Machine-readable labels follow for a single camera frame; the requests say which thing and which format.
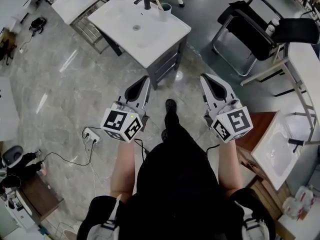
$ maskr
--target white cable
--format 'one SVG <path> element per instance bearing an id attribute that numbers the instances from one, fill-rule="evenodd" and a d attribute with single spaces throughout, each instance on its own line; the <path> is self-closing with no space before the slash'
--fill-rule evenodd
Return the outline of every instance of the white cable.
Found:
<path id="1" fill-rule="evenodd" d="M 88 141 L 89 141 L 89 139 L 88 139 L 88 140 L 85 142 L 85 144 L 84 144 L 84 152 L 85 152 L 86 158 L 87 158 L 88 161 L 89 161 L 89 157 L 88 157 L 88 154 L 87 154 L 87 151 L 86 151 L 86 144 L 88 143 Z M 93 165 L 92 165 L 91 162 L 90 162 L 90 166 L 91 166 L 91 169 L 92 169 L 92 171 L 93 171 L 93 173 L 94 173 L 94 182 L 93 182 L 93 184 L 94 184 L 94 196 L 95 196 L 95 197 L 97 196 L 97 191 L 96 191 L 96 179 L 98 179 L 98 181 L 100 182 L 101 186 L 105 189 L 106 194 L 108 194 L 108 191 L 107 191 L 106 187 L 102 184 L 102 182 L 101 182 L 101 180 L 100 180 L 100 178 L 99 178 L 97 172 L 95 171 L 95 169 L 94 169 L 94 167 L 93 167 Z"/>

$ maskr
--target black cable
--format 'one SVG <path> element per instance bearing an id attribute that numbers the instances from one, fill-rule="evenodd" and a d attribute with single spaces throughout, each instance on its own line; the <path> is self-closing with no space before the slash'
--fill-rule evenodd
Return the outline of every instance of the black cable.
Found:
<path id="1" fill-rule="evenodd" d="M 60 157 L 62 160 L 66 161 L 66 162 L 68 162 L 68 163 L 70 163 L 70 164 L 74 164 L 74 165 L 77 165 L 77 166 L 87 166 L 88 164 L 91 163 L 91 157 L 92 157 L 92 152 L 93 152 L 93 150 L 94 150 L 94 144 L 95 144 L 95 143 L 96 143 L 96 140 L 94 140 L 93 143 L 92 143 L 91 151 L 90 151 L 89 162 L 86 163 L 86 164 L 79 164 L 79 163 L 76 163 L 76 162 L 70 162 L 70 161 L 64 159 L 61 155 L 59 155 L 59 154 L 57 154 L 57 153 L 55 153 L 55 152 L 50 152 L 49 154 L 47 154 L 47 155 L 44 157 L 44 159 L 42 160 L 42 162 L 43 162 L 44 160 L 46 160 L 46 158 L 47 158 L 49 155 L 55 154 L 55 155 L 57 155 L 58 157 Z"/>
<path id="2" fill-rule="evenodd" d="M 83 128 L 83 130 L 82 130 L 82 133 L 81 133 L 81 137 L 82 137 L 82 139 L 85 139 L 86 137 L 88 137 L 88 136 L 89 136 L 89 134 L 87 134 L 87 135 L 84 137 L 84 131 L 85 131 L 85 129 L 86 129 L 86 128 L 92 128 L 92 129 L 98 129 L 98 130 L 101 130 L 101 128 L 92 127 L 92 126 L 85 126 L 85 127 Z"/>
<path id="3" fill-rule="evenodd" d="M 134 142 L 137 143 L 141 147 L 142 161 L 144 162 L 145 161 L 144 150 L 145 150 L 145 152 L 149 152 L 149 151 L 144 147 L 144 142 L 142 141 L 142 139 L 135 138 Z"/>
<path id="4" fill-rule="evenodd" d="M 215 145 L 215 146 L 208 147 L 208 148 L 206 149 L 206 156 L 208 157 L 208 151 L 209 151 L 210 149 L 215 149 L 216 147 L 219 147 L 219 146 L 220 146 L 220 144 Z"/>

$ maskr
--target backpack strap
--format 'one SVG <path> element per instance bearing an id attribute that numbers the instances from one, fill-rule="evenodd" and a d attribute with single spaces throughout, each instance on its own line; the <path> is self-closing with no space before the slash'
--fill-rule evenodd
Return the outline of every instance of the backpack strap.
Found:
<path id="1" fill-rule="evenodd" d="M 119 239 L 119 226 L 116 224 L 117 222 L 117 210 L 119 207 L 119 202 L 121 198 L 121 194 L 116 198 L 116 202 L 114 205 L 114 208 L 112 210 L 112 213 L 109 217 L 109 219 L 103 223 L 93 226 L 89 234 L 87 236 L 87 240 L 96 240 L 96 239 L 110 239 L 110 237 L 113 234 L 113 240 Z"/>
<path id="2" fill-rule="evenodd" d="M 243 210 L 242 240 L 270 240 L 269 230 L 264 221 L 252 217 L 253 211 L 234 201 Z"/>

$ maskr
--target shoe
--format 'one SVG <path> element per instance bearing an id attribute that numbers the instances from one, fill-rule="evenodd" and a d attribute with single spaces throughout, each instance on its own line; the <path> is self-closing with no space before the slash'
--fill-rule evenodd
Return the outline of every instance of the shoe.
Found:
<path id="1" fill-rule="evenodd" d="M 40 149 L 37 149 L 34 153 L 35 153 L 36 158 L 40 158 L 40 156 L 41 156 L 41 150 Z"/>
<path id="2" fill-rule="evenodd" d="M 167 129 L 164 129 L 163 132 L 161 133 L 161 139 L 162 139 L 162 142 L 165 142 L 165 140 L 168 139 Z"/>
<path id="3" fill-rule="evenodd" d="M 41 163 L 40 172 L 42 173 L 43 176 L 47 176 L 47 169 L 46 169 L 45 162 L 42 162 L 42 163 Z"/>
<path id="4" fill-rule="evenodd" d="M 177 113 L 177 103 L 170 98 L 165 101 L 165 111 L 168 113 L 169 110 L 173 110 L 174 113 Z"/>

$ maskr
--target black shoe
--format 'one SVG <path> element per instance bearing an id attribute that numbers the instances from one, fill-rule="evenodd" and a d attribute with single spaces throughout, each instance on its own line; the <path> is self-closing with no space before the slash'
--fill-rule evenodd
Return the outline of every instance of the black shoe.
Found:
<path id="1" fill-rule="evenodd" d="M 165 101 L 165 111 L 168 113 L 169 110 L 173 110 L 174 113 L 177 113 L 177 103 L 170 98 Z"/>
<path id="2" fill-rule="evenodd" d="M 161 139 L 162 142 L 165 142 L 165 140 L 168 139 L 167 129 L 163 130 L 163 132 L 161 133 Z"/>

